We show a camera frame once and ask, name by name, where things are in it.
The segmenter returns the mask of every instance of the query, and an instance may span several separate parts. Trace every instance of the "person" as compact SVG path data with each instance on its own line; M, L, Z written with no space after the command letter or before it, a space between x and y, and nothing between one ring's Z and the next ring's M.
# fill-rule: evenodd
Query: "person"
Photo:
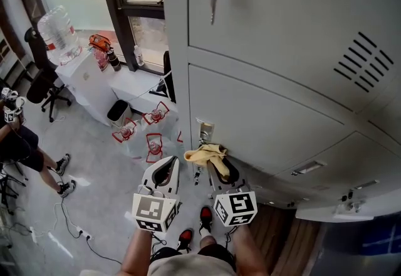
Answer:
M267 276L262 255L255 245L247 225L241 225L232 235L236 263L223 246L211 235L212 211L205 206L200 211L200 251L188 253L193 231L184 230L177 249L163 247L150 256L152 234L137 229L130 242L118 276Z
M67 197L75 190L76 182L57 183L50 171L53 169L59 176L64 174L70 161L70 155L66 154L55 162L45 151L38 147L39 137L21 125L18 117L14 122L4 121L3 107L5 102L0 101L0 159L11 162L20 162L39 172L42 180L50 188L54 189L62 198Z

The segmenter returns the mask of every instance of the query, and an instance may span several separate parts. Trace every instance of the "large water jug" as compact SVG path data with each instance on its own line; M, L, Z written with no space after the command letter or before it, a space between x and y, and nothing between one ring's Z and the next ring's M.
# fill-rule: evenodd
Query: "large water jug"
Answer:
M64 6L57 6L44 15L38 23L38 31L55 64L66 64L82 51Z

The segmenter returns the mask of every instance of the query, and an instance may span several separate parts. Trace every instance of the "concrete floor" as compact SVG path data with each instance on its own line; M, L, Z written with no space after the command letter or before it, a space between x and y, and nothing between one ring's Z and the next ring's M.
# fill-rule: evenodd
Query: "concrete floor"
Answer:
M64 121L48 122L48 113L42 113L39 105L28 102L24 108L26 127L39 135L39 145L54 160L65 153L71 154L64 180L75 179L78 185L74 193L65 199L72 222L91 234L91 246L100 254L122 261L135 225L126 218L131 212L133 193L141 181L143 169L130 158L119 153L111 136L111 128L97 122L85 109L73 101L71 107L59 101L55 119L65 116ZM20 275L76 276L84 269L99 270L114 275L120 265L96 256L90 251L83 237L74 239L66 229L66 221L60 206L56 207L58 222L55 223L53 207L61 202L52 189L42 182L39 174L21 166L29 178L27 187L15 186L19 206L8 224L14 221L42 233L37 244L30 236L11 232L13 247L10 253L18 266ZM6 170L16 178L21 176L8 167ZM188 227L195 230L193 251L199 248L199 210L211 192L207 176L203 174L200 185L192 182L192 168L183 165L180 171L179 195L184 199L179 215L173 221L165 239L170 247L177 245L180 232ZM70 225L74 235L77 231ZM215 220L212 233L224 244L227 228Z

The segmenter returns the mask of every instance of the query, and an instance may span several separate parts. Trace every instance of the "power strip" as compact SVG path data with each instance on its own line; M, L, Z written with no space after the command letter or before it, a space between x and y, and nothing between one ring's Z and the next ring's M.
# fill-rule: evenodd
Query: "power strip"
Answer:
M85 238L88 238L88 236L89 236L88 240L92 240L92 239L93 239L92 235L89 234L88 232L86 232L86 231L85 231L84 229L82 229L81 227L77 226L77 227L76 227L76 230L77 230L78 233L81 233Z

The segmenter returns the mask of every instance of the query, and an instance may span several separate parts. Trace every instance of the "sneaker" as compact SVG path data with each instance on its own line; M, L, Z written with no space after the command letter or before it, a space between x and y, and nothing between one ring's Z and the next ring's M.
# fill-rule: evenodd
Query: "sneaker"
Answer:
M71 180L68 183L58 183L61 186L61 190L58 193L62 198L67 197L70 193L75 190L76 182Z
M209 233L212 232L212 224L213 224L213 214L212 210L208 206L204 206L200 211L200 227L199 233L201 233L202 228L206 228Z
M189 244L192 241L192 237L194 236L194 231L190 228L185 229L179 239L178 239L178 245L177 245L177 250L187 250L187 253L190 251Z
M68 153L65 154L64 157L61 158L61 160L57 161L57 168L56 168L56 174L58 174L59 176L64 175L64 171L66 166L68 165L69 161L70 161L71 157Z

